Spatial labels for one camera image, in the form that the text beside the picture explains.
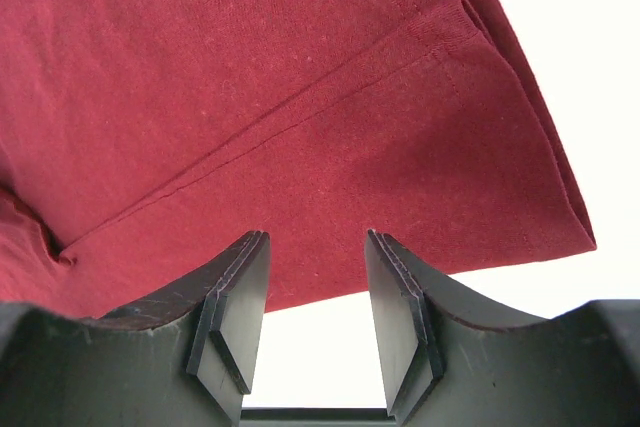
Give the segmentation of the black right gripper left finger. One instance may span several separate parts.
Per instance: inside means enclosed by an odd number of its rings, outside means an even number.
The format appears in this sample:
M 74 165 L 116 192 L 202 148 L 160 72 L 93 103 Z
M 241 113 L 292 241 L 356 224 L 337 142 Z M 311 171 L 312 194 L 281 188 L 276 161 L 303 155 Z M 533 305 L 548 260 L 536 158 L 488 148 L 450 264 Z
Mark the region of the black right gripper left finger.
M 105 316 L 1 306 L 5 426 L 236 426 L 252 389 L 271 263 L 250 231 Z

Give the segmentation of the dark maroon t-shirt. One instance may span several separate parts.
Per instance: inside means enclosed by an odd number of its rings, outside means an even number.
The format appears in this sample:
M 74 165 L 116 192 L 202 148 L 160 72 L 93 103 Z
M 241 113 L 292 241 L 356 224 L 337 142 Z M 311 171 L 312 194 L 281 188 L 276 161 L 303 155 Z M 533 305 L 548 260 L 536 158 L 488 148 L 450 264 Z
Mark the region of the dark maroon t-shirt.
M 1 296 L 99 317 L 270 233 L 267 306 L 589 252 L 499 0 L 1 0 Z

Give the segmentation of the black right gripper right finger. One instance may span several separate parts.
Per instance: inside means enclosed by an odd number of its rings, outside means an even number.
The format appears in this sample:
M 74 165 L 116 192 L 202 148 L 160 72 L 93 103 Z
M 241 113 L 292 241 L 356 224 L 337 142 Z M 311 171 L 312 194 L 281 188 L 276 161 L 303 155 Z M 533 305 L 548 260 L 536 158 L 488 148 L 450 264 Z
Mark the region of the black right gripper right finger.
M 373 230 L 365 263 L 386 408 L 398 425 L 638 424 L 637 301 L 590 301 L 544 319 Z

